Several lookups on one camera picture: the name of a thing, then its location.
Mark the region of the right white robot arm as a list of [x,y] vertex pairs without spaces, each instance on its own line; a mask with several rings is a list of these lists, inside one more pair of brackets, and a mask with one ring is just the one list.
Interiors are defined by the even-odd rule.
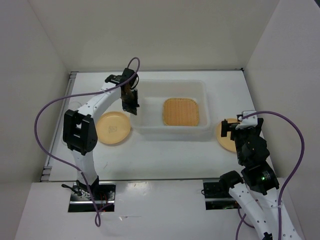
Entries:
[[252,121],[221,123],[221,137],[235,143],[238,163],[243,170],[233,170],[220,176],[219,191],[233,197],[243,209],[261,240],[299,240],[285,204],[280,198],[280,184],[267,163],[270,152],[261,134],[262,118]]

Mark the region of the clear plastic cup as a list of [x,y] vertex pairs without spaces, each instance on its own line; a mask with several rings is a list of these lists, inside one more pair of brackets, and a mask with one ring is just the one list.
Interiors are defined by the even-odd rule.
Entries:
[[76,111],[78,110],[80,107],[82,106],[82,104],[78,101],[70,101],[68,104],[67,109],[68,110],[72,110],[72,111]]

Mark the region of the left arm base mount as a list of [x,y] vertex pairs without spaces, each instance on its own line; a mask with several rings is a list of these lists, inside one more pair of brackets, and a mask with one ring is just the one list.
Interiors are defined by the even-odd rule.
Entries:
[[[61,185],[63,188],[72,189],[69,199],[69,213],[88,213],[95,212],[90,195],[80,189],[74,182],[72,187],[66,184]],[[116,185],[113,183],[102,182],[99,191],[94,194],[94,201],[98,210],[102,212],[114,212],[115,210]]]

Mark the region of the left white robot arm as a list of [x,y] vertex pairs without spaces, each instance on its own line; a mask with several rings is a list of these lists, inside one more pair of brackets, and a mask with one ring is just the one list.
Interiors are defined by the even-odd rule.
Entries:
[[83,196],[94,200],[100,193],[99,176],[95,170],[93,150],[98,142],[96,123],[117,100],[122,110],[137,115],[138,74],[126,67],[121,75],[109,75],[102,85],[102,93],[94,95],[76,110],[67,110],[63,117],[62,139],[71,151],[78,168],[76,184]]

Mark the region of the square woven bamboo tray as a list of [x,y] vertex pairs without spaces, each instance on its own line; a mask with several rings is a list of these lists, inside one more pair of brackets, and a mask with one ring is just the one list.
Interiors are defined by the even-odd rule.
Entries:
[[168,98],[162,107],[162,120],[166,126],[196,127],[199,107],[191,98]]

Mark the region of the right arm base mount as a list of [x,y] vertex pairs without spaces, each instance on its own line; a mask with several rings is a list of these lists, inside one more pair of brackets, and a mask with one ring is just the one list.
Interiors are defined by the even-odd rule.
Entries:
[[226,193],[218,178],[204,179],[201,194],[204,196],[206,210],[237,209],[237,201]]

